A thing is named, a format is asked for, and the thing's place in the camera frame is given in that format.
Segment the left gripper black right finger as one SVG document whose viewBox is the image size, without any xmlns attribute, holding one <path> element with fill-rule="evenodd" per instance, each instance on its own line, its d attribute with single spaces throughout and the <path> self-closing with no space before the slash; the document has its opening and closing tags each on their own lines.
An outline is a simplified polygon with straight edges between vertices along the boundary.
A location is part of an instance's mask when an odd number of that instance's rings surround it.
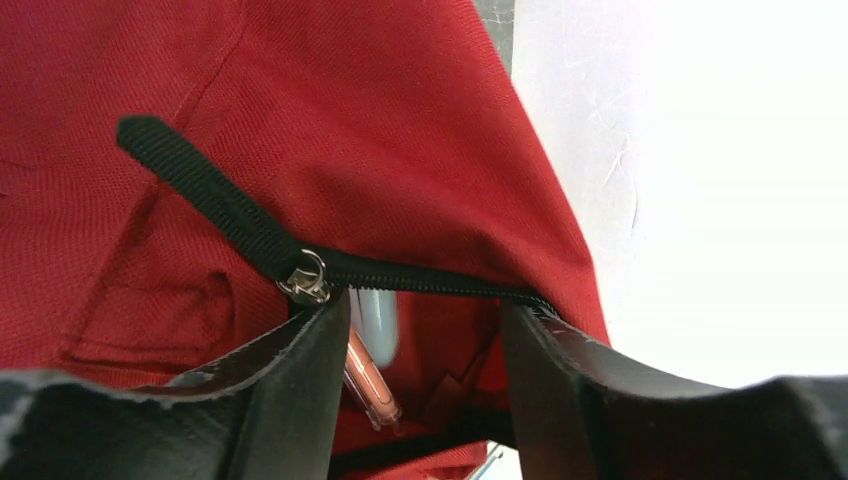
<svg viewBox="0 0 848 480">
<path fill-rule="evenodd" d="M 527 479 L 843 479 L 847 381 L 726 389 L 640 363 L 507 303 L 503 350 Z"/>
</svg>

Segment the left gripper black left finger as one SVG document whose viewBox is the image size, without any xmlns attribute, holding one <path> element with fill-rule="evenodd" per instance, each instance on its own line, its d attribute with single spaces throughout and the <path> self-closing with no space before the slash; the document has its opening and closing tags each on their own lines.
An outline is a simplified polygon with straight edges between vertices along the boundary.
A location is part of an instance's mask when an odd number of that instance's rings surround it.
<svg viewBox="0 0 848 480">
<path fill-rule="evenodd" d="M 342 391 L 345 293 L 179 376 L 117 390 L 1 375 L 5 479 L 323 479 Z"/>
</svg>

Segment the red pencil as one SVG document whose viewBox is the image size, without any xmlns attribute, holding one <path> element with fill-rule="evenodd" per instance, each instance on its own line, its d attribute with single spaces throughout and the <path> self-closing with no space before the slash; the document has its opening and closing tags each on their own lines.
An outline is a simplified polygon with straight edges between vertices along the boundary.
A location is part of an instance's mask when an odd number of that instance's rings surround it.
<svg viewBox="0 0 848 480">
<path fill-rule="evenodd" d="M 400 427 L 402 410 L 354 327 L 347 344 L 344 382 L 374 430 Z"/>
</svg>

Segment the light blue highlighter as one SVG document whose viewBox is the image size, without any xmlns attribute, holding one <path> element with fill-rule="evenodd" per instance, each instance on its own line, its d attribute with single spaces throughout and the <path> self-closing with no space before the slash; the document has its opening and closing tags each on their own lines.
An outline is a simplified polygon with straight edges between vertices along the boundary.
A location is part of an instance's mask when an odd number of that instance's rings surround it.
<svg viewBox="0 0 848 480">
<path fill-rule="evenodd" d="M 350 289 L 351 324 L 376 366 L 390 366 L 399 344 L 397 294 L 389 290 Z"/>
</svg>

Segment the red backpack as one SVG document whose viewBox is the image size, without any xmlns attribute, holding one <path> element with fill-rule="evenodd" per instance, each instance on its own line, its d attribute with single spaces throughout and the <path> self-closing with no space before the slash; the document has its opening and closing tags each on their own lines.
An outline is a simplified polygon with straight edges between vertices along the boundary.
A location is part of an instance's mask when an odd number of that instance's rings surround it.
<svg viewBox="0 0 848 480">
<path fill-rule="evenodd" d="M 165 387 L 350 289 L 397 294 L 326 478 L 513 437 L 501 310 L 604 337 L 580 229 L 470 1 L 5 1 L 1 375 Z"/>
</svg>

